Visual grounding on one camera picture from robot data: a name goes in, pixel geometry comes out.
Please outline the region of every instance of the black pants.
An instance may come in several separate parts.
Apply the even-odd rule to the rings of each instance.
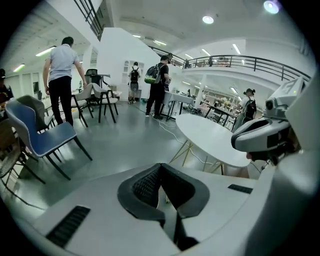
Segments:
[[[165,87],[162,84],[151,84],[150,97],[146,104],[146,112],[150,113],[152,104],[154,104],[154,114],[159,115],[160,106],[165,97]]]
[[[65,121],[69,122],[73,126],[74,121],[71,114],[71,77],[66,75],[51,80],[49,82],[49,92],[52,111],[58,125],[63,123],[59,110],[60,97],[62,109],[65,115]]]

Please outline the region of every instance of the black vent grille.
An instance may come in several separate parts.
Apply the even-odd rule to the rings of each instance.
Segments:
[[[64,248],[89,212],[89,208],[76,206],[60,221],[46,238],[57,246]]]

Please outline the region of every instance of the railing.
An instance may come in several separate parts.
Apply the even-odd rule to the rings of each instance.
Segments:
[[[246,55],[215,55],[201,58],[194,58],[184,61],[184,69],[194,69],[201,67],[225,67],[247,69],[254,72],[265,72],[272,74],[281,79],[281,81],[289,81],[298,77],[303,77],[306,82],[309,82],[310,76],[300,70],[270,60],[259,57]]]
[[[167,52],[165,50],[161,50],[152,46],[149,46],[152,50],[154,50],[160,57],[162,57],[163,55],[168,55],[170,54],[170,52]],[[185,66],[185,60],[183,58],[180,58],[177,55],[172,54],[173,58],[171,60],[171,64],[174,66],[177,66],[179,68],[183,68]]]
[[[74,0],[74,2],[84,16],[85,21],[89,23],[93,33],[100,41],[104,28],[101,26],[98,20],[98,16],[95,12],[95,8],[92,5],[91,0]]]

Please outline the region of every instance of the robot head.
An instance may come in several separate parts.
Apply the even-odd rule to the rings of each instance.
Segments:
[[[263,116],[239,127],[231,137],[232,147],[251,154],[252,160],[271,160],[293,152],[293,131],[286,110],[305,87],[302,77],[285,82],[266,101]]]

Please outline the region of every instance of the black backpack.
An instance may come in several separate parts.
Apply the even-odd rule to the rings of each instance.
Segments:
[[[254,115],[257,112],[256,100],[249,97],[248,102],[244,106],[244,116],[250,120],[254,119]]]
[[[131,82],[138,82],[138,78],[139,78],[139,72],[138,69],[134,69],[134,67],[132,67],[132,71],[131,71]]]

